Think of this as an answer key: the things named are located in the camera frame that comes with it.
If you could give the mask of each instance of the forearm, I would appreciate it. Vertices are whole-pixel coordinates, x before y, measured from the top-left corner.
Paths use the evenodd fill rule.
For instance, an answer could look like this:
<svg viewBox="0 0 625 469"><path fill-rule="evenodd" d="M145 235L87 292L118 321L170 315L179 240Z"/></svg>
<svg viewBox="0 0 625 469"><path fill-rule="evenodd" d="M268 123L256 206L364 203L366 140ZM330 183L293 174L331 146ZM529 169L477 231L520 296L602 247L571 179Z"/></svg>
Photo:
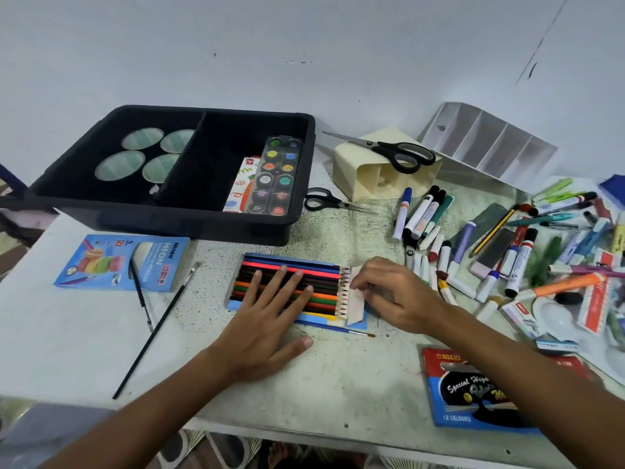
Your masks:
<svg viewBox="0 0 625 469"><path fill-rule="evenodd" d="M613 459L618 452L613 449L625 434L625 402L460 307L445 306L440 318L433 337L495 382L574 464L621 464Z"/></svg>
<svg viewBox="0 0 625 469"><path fill-rule="evenodd" d="M145 467L168 437L229 385L210 350L149 390L106 422L74 441L44 468Z"/></svg>

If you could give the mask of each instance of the scissors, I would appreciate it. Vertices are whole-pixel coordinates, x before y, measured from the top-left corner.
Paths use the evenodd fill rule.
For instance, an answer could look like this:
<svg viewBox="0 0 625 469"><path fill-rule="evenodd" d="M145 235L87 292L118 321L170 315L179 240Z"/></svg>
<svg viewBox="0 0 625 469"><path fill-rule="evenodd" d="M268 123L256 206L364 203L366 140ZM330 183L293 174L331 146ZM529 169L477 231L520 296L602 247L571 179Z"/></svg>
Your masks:
<svg viewBox="0 0 625 469"><path fill-rule="evenodd" d="M332 196L332 192L326 188L308 189L306 196L304 196L304 207L309 211L320 211L326 207L333 207L334 209L349 209L356 212L365 212L374 216L379 215L377 212L370 211L369 209L363 209L354 204L341 201L338 197Z"/></svg>
<svg viewBox="0 0 625 469"><path fill-rule="evenodd" d="M393 167L400 173L412 174L416 173L421 165L429 166L436 161L436 155L434 151L426 148L423 145L417 145L415 143L384 143L381 141L362 140L360 138L354 138L351 136L340 135L338 133L330 133L324 131L326 135L336 136L343 140L347 140L350 143L354 143L365 148L369 148L371 151L381 154L387 158ZM410 163L411 166L405 166L400 163Z"/></svg>

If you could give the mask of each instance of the cream pen holder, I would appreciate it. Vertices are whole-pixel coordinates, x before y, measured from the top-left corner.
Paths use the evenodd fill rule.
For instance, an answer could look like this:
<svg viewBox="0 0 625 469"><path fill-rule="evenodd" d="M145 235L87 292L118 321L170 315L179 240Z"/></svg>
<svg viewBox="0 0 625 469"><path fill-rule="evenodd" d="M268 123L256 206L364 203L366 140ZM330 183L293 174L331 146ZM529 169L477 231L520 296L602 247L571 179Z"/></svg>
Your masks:
<svg viewBox="0 0 625 469"><path fill-rule="evenodd" d="M384 128L361 138L388 143L419 143L396 128ZM405 188L412 188L413 197L423 196L442 165L442 159L437 155L433 165L422 165L416 173L403 174L387 158L363 146L342 143L334 151L332 180L350 201L395 199L402 197Z"/></svg>

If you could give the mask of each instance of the black storage box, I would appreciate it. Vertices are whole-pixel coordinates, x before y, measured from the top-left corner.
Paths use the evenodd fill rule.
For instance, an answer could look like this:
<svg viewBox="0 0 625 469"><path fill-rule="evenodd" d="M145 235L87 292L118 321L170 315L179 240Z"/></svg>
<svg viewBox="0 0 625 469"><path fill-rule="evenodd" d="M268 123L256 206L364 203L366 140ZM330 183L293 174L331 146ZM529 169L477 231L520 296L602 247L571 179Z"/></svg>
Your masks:
<svg viewBox="0 0 625 469"><path fill-rule="evenodd" d="M99 180L98 165L122 151L129 133L153 127L164 135L194 129L156 194L141 169ZM51 206L100 231L185 236L282 246L299 219L313 162L314 117L301 113L188 107L122 106L94 125L27 191L29 203ZM292 200L283 216L222 212L246 156L260 156L268 137L302 140ZM140 149L145 164L164 154L159 143Z"/></svg>

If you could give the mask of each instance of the colored pencil set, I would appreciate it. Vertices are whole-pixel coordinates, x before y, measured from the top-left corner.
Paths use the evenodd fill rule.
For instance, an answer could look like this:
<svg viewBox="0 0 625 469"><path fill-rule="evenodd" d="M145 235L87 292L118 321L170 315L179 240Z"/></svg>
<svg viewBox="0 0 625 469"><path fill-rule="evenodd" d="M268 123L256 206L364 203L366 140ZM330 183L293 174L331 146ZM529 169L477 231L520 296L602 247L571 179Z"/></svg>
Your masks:
<svg viewBox="0 0 625 469"><path fill-rule="evenodd" d="M355 293L360 294L359 291L349 289L353 270L332 263L246 253L234 275L228 292L226 307L228 309L240 307L256 270L262 271L261 285L257 292L257 295L260 296L282 265L287 266L287 273L281 286L286 284L296 271L301 270L304 273L285 307L297 299L308 285L314 288L312 297L304 307L297 322L311 325L317 323L347 329L367 328L364 301L358 299L358 296L354 296Z"/></svg>

